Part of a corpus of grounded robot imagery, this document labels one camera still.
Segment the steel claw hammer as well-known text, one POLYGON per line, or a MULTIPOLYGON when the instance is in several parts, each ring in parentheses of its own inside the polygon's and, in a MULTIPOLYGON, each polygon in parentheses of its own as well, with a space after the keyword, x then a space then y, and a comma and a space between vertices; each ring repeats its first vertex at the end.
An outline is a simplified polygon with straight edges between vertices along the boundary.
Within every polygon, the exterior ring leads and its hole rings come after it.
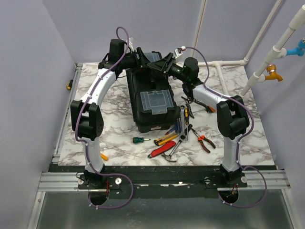
POLYGON ((170 152, 170 154, 166 155, 165 153, 162 153, 162 157, 168 162, 173 162, 173 163, 176 162, 176 160, 172 159, 172 156, 176 152, 177 148, 180 146, 181 143, 182 143, 182 140, 179 140, 177 142, 177 144, 175 145, 175 147, 170 152))

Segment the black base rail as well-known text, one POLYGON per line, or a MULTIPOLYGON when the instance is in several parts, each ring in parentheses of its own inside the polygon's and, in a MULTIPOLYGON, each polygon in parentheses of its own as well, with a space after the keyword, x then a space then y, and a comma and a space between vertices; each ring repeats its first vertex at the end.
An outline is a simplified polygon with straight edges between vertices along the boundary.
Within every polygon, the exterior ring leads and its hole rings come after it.
MULTIPOLYGON (((263 170, 277 170, 275 167, 258 166, 246 171, 256 171, 263 175, 263 170)), ((246 187, 245 171, 237 171, 227 177, 216 166, 106 166, 104 175, 86 175, 82 167, 52 166, 51 173, 74 172, 80 180, 79 188, 86 185, 105 192, 89 192, 94 198, 110 197, 112 199, 132 198, 217 198, 218 193, 241 192, 238 187, 246 187)))

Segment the green stubby screwdriver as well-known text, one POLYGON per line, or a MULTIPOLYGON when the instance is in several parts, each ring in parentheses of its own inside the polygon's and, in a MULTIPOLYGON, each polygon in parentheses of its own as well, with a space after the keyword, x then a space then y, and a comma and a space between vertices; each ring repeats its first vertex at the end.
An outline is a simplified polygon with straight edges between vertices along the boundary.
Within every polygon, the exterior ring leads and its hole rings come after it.
POLYGON ((149 139, 149 138, 144 138, 144 137, 134 137, 133 139, 132 139, 132 142, 134 143, 134 144, 138 144, 138 143, 143 143, 143 142, 145 142, 145 141, 150 141, 151 139, 149 139))

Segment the orange pipe tap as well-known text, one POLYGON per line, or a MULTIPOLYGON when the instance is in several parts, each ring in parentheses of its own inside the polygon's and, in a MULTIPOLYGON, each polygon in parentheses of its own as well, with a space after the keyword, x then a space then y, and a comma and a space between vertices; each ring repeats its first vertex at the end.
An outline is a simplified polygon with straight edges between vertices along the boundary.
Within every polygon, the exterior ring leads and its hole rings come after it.
POLYGON ((275 64, 269 64, 266 67, 266 71, 268 75, 265 76, 265 80, 277 80, 277 81, 282 81, 283 78, 276 72, 277 68, 275 64))

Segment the blue clear-handled screwdriver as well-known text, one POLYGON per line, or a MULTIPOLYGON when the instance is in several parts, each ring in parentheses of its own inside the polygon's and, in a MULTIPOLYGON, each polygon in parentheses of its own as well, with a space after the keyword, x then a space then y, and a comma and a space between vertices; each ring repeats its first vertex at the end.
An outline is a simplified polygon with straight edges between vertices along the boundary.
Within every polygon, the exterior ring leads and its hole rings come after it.
POLYGON ((169 135, 172 132, 180 133, 181 132, 181 119, 178 118, 177 121, 174 124, 174 127, 172 127, 169 131, 165 133, 165 135, 169 135))

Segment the aluminium frame rail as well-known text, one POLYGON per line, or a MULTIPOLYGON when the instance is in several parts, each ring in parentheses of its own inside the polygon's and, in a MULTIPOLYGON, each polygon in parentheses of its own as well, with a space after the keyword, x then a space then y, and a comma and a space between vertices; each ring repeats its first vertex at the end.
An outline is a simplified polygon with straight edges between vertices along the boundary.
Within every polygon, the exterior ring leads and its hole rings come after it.
MULTIPOLYGON (((247 179, 246 187, 238 187, 238 190, 263 190, 265 187, 271 189, 289 189, 291 187, 287 175, 283 170, 263 170, 263 175, 256 171, 245 171, 247 179)), ((74 172, 68 173, 42 173, 38 185, 39 192, 72 192, 72 191, 89 191, 105 192, 106 189, 91 188, 88 185, 84 189, 79 188, 79 179, 74 172)))

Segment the yellow black knob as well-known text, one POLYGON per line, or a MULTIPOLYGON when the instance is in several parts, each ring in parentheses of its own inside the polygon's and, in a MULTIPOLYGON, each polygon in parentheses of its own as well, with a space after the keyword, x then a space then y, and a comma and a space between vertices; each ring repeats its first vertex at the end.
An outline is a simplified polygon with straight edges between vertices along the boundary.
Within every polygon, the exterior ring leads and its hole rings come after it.
POLYGON ((71 90, 72 86, 73 86, 73 80, 70 80, 66 85, 67 90, 71 90))

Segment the white pvc pipe frame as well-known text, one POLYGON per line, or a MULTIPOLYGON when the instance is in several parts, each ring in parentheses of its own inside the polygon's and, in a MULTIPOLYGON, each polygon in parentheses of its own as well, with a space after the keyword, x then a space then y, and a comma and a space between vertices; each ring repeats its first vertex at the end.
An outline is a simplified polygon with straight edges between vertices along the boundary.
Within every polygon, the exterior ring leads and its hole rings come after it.
MULTIPOLYGON (((276 1, 276 3, 272 7, 269 15, 267 16, 266 20, 264 21, 260 31, 258 32, 255 40, 253 41, 249 51, 247 52, 246 56, 243 59, 237 60, 237 61, 211 61, 211 62, 198 63, 198 65, 200 67, 202 67, 202 66, 216 67, 216 69, 219 73, 219 78, 220 78, 222 86, 223 86, 223 90, 225 93, 228 93, 228 91, 226 89, 223 75, 221 73, 221 66, 223 66, 223 65, 247 65, 248 64, 251 55, 254 53, 257 45, 259 44, 259 41, 262 39, 264 33, 267 31, 268 26, 271 24, 273 18, 275 17, 276 13, 280 9, 282 3, 283 3, 282 0, 276 1)), ((275 46, 273 46, 271 48, 270 52, 268 52, 268 54, 264 58, 263 66, 265 67, 265 69, 269 64, 272 64, 272 62, 274 60, 286 57, 287 49, 284 48, 284 45, 287 43, 287 41, 293 35, 293 33, 295 31, 297 31, 298 29, 300 29, 304 25, 304 23, 305 23, 305 7, 302 6, 298 10, 296 15, 292 18, 292 20, 289 22, 287 30, 281 36, 279 41, 276 43, 275 46)), ((256 73, 253 73, 253 75, 247 81, 246 86, 240 92, 241 97, 244 97, 246 95, 246 93, 257 83, 263 83, 265 81, 265 75, 263 75, 264 69, 262 67, 259 67, 259 70, 261 70, 259 75, 257 75, 256 73)))

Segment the orange black pliers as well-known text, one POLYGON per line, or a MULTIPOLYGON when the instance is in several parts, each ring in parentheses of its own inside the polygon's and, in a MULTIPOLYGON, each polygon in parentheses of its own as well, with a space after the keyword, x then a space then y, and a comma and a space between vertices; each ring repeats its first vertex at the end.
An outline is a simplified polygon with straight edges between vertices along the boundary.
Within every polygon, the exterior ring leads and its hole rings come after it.
POLYGON ((201 145, 202 149, 205 152, 210 153, 211 151, 205 146, 204 142, 207 142, 213 149, 216 149, 215 144, 210 139, 206 138, 204 135, 199 135, 198 132, 193 128, 192 128, 192 132, 197 137, 199 144, 201 145))

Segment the ratchet wrench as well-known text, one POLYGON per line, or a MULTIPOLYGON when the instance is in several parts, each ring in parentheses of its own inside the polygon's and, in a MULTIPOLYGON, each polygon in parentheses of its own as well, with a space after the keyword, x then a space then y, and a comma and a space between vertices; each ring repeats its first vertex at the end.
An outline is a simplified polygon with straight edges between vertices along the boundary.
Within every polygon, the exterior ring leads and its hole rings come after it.
POLYGON ((184 131, 181 132, 180 136, 179 136, 179 140, 180 141, 185 141, 188 139, 188 134, 189 131, 192 129, 193 125, 189 124, 184 131))

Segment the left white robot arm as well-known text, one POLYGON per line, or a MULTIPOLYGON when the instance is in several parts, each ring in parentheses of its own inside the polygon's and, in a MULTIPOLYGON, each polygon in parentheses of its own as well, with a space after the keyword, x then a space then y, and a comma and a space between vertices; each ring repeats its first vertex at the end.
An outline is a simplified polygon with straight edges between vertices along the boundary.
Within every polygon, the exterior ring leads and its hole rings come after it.
POLYGON ((123 70, 139 64, 131 39, 112 39, 106 59, 99 63, 97 75, 88 91, 80 100, 71 102, 71 124, 75 140, 81 142, 85 153, 85 171, 91 174, 89 183, 94 188, 102 188, 106 177, 100 156, 99 137, 103 132, 104 121, 101 104, 123 70))

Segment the orange handled screwdriver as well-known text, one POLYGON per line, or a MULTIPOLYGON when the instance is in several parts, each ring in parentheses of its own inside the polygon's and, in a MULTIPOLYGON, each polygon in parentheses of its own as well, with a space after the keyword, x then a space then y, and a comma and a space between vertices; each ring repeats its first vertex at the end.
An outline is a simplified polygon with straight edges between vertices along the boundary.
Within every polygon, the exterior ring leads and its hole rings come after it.
POLYGON ((108 158, 106 155, 104 155, 104 154, 101 154, 101 158, 102 158, 103 160, 105 160, 105 161, 108 161, 108 160, 109 160, 109 158, 108 158))

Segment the black plastic toolbox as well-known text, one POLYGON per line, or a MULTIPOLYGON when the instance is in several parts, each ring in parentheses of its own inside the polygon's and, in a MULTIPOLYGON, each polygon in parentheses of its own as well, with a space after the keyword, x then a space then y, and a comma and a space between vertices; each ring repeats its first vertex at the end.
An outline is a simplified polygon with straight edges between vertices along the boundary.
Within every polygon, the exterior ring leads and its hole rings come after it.
MULTIPOLYGON (((160 52, 144 52, 155 62, 162 59, 160 52)), ((179 107, 168 76, 149 69, 127 69, 127 84, 133 120, 141 133, 170 128, 179 117, 179 107)))

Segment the yellow utility knife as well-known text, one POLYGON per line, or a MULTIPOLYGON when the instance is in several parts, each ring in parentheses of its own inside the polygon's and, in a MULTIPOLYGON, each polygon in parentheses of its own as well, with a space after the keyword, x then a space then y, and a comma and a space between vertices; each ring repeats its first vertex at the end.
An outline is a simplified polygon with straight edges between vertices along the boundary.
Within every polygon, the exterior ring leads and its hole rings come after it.
POLYGON ((162 146, 165 143, 167 143, 168 141, 171 141, 171 140, 177 138, 178 136, 179 135, 177 133, 168 134, 168 135, 163 136, 162 138, 154 140, 154 143, 157 146, 162 146))

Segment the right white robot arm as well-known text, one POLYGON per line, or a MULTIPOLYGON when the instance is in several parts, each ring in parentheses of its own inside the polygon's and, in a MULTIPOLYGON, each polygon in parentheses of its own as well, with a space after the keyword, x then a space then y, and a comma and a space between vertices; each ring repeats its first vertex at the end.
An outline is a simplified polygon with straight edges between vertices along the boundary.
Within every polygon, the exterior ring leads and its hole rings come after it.
POLYGON ((218 130, 224 137, 224 157, 221 164, 224 172, 219 175, 219 181, 223 186, 230 187, 237 179, 234 172, 240 169, 239 142, 250 124, 242 97, 230 97, 207 87, 198 78, 198 61, 192 57, 185 59, 183 67, 180 67, 175 63, 173 54, 169 53, 163 59, 150 62, 146 66, 182 81, 183 91, 188 97, 216 110, 218 130))

